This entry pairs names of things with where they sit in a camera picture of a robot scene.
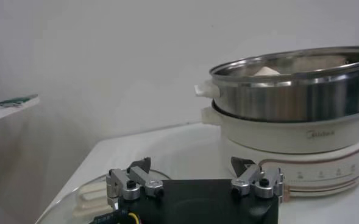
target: white wall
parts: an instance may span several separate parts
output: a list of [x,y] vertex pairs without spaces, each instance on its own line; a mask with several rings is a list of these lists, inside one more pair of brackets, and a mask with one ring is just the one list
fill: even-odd
[[359,44],[359,1],[0,0],[0,223],[32,223],[101,139],[198,121],[218,63]]

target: control button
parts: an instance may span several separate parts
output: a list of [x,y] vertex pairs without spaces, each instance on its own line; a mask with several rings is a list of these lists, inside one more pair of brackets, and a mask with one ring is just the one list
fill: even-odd
[[324,178],[323,171],[320,171],[320,172],[319,172],[319,178]]
[[304,179],[302,172],[297,172],[297,179]]

